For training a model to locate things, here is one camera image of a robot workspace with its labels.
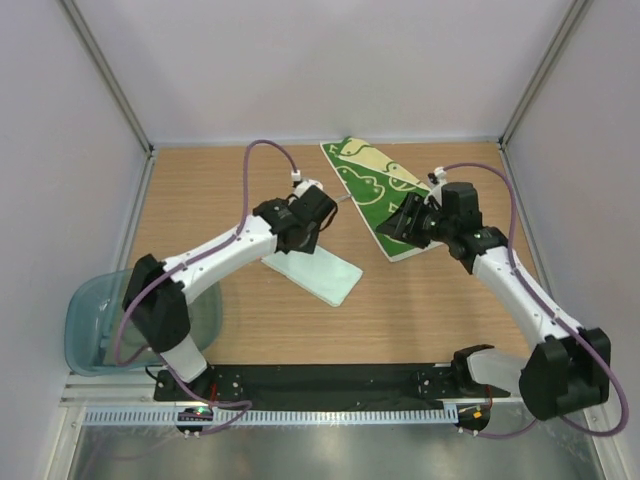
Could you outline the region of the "light mint green towel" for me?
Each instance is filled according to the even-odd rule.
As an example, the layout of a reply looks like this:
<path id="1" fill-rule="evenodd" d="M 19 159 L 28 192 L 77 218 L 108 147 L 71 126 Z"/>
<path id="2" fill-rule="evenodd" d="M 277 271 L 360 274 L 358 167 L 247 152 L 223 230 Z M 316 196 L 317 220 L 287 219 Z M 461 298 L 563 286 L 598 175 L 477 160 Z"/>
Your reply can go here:
<path id="1" fill-rule="evenodd" d="M 363 276 L 359 267 L 321 247 L 313 254 L 278 252 L 261 262 L 332 307 L 339 307 Z"/>

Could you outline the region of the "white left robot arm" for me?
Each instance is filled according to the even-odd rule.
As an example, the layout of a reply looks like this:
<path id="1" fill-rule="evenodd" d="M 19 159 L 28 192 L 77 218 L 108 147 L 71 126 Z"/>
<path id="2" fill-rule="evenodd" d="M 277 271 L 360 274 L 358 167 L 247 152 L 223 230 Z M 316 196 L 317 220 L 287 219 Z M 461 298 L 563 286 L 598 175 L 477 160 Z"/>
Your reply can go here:
<path id="1" fill-rule="evenodd" d="M 177 378 L 180 392 L 191 400 L 204 398 L 212 386 L 211 366 L 191 336 L 189 306 L 214 284 L 267 255 L 312 254 L 335 209 L 334 200 L 311 187 L 254 208 L 244 204 L 236 226 L 182 254 L 141 257 L 123 298 L 121 324 L 134 324 Z"/>

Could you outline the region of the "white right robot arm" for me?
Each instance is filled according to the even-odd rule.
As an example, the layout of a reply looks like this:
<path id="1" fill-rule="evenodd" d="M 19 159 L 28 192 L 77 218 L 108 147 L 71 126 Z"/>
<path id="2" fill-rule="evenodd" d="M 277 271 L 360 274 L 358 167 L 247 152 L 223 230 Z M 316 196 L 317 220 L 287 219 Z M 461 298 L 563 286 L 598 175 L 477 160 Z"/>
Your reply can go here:
<path id="1" fill-rule="evenodd" d="M 507 237 L 484 225 L 475 188 L 444 187 L 441 198 L 408 194 L 377 232 L 416 248 L 445 244 L 452 258 L 502 303 L 523 333 L 531 355 L 509 374 L 490 348 L 470 354 L 450 372 L 453 389 L 472 396 L 485 384 L 520 396 L 538 420 L 606 402 L 611 342 L 599 328 L 586 329 L 561 312 L 517 262 Z"/>

